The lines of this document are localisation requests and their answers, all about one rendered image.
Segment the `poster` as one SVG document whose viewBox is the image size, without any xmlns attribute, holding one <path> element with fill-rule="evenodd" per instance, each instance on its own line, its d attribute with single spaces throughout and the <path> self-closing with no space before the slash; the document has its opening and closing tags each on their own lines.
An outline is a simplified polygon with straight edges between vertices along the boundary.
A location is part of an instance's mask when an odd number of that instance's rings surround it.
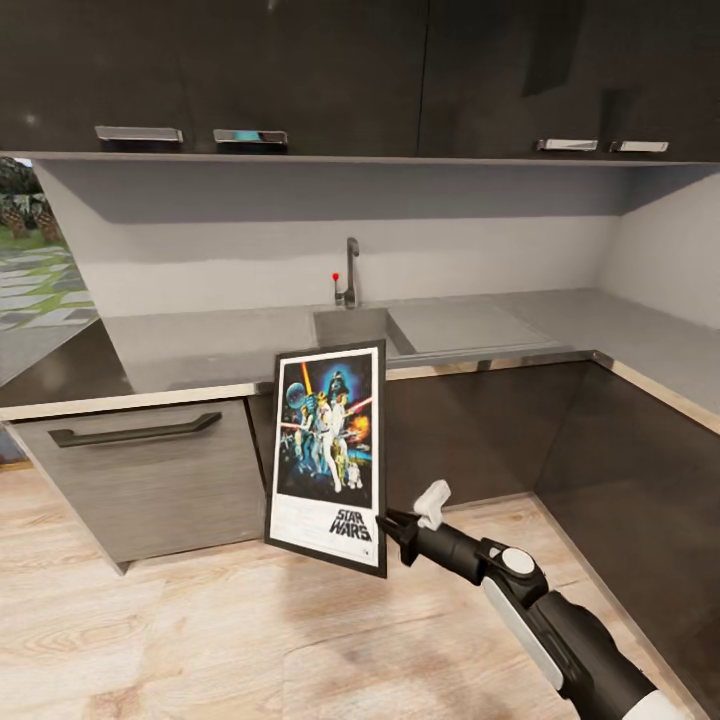
<svg viewBox="0 0 720 720">
<path fill-rule="evenodd" d="M 385 339 L 275 362 L 264 544 L 386 579 Z"/>
</svg>

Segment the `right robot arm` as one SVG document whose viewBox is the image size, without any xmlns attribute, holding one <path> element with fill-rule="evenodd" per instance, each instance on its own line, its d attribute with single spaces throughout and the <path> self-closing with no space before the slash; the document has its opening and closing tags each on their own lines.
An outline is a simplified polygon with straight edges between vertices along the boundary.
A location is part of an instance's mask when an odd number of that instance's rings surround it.
<svg viewBox="0 0 720 720">
<path fill-rule="evenodd" d="M 399 545 L 401 563 L 421 554 L 477 587 L 493 604 L 545 677 L 581 720 L 688 720 L 617 649 L 598 617 L 551 591 L 537 562 L 525 550 L 481 541 L 443 523 L 452 490 L 436 481 L 414 506 L 416 515 L 388 510 L 376 524 Z M 491 549 L 501 550 L 497 558 Z"/>
</svg>

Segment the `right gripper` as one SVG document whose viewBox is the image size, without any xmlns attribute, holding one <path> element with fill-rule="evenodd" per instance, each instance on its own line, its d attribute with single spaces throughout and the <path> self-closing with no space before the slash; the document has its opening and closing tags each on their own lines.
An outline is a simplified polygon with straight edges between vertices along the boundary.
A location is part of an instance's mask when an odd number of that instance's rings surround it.
<svg viewBox="0 0 720 720">
<path fill-rule="evenodd" d="M 419 527 L 418 517 L 411 513 L 388 510 L 388 519 L 374 516 L 376 524 L 399 545 L 401 563 L 411 567 L 421 554 L 452 571 L 453 551 L 463 531 L 441 523 L 437 531 Z"/>
</svg>

